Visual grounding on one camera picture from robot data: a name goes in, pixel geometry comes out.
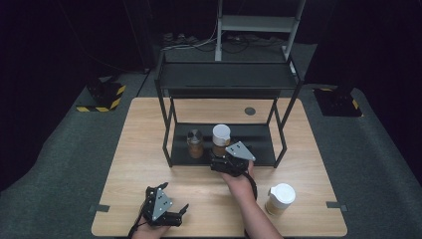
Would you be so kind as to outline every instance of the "black wall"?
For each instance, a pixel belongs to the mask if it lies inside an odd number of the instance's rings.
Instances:
[[[362,90],[420,183],[421,26],[417,0],[339,0],[306,77]]]
[[[0,1],[0,190],[34,165],[88,81],[154,67],[143,3]]]

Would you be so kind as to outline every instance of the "glass jar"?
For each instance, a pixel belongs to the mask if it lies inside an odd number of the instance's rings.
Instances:
[[[203,136],[199,129],[192,129],[187,134],[187,145],[189,155],[193,158],[200,158],[204,153]]]

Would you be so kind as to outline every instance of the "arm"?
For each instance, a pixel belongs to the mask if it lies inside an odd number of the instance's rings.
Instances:
[[[249,174],[253,177],[253,162],[249,163]],[[221,173],[229,186],[230,192],[239,205],[245,229],[251,238],[283,238],[277,228],[255,201],[249,180],[240,175],[232,177]]]
[[[133,233],[133,239],[159,239],[165,232],[170,229],[170,226],[151,227],[146,223],[143,216],[140,218],[137,231]]]

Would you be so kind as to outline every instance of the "black metal shelf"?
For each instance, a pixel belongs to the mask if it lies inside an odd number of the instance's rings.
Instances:
[[[292,58],[285,63],[258,62],[168,62],[162,52],[157,64],[155,86],[166,127],[163,151],[169,166],[208,165],[211,148],[212,127],[215,124],[178,122],[173,99],[265,99],[273,105],[266,123],[229,124],[232,137],[250,145],[257,158],[256,165],[277,167],[284,156],[287,145],[283,127],[301,90],[303,81],[293,73]],[[283,118],[277,109],[281,91],[293,91]],[[164,97],[170,97],[167,110]],[[270,120],[275,114],[282,151],[276,158],[269,130]],[[171,121],[174,120],[174,135],[171,154],[167,150]],[[200,129],[205,134],[205,151],[202,158],[195,159],[187,151],[186,136],[191,129]]]
[[[174,165],[209,165],[209,151],[212,147],[212,129],[215,123],[178,123],[174,130],[171,160]],[[267,124],[233,124],[230,128],[232,141],[242,141],[256,157],[257,166],[274,166],[273,142]],[[193,129],[201,130],[204,138],[204,153],[200,158],[193,158],[187,149],[186,135]]]

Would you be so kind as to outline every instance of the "hand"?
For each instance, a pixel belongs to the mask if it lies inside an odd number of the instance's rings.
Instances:
[[[159,239],[164,235],[165,232],[170,229],[171,226],[160,226],[160,227],[151,227],[146,223],[143,216],[140,218],[137,231],[133,233],[133,239]]]
[[[254,162],[249,161],[248,173],[254,178]],[[221,177],[229,186],[230,192],[238,201],[253,200],[255,201],[254,192],[252,190],[251,182],[244,175],[233,177],[230,174],[220,172]]]

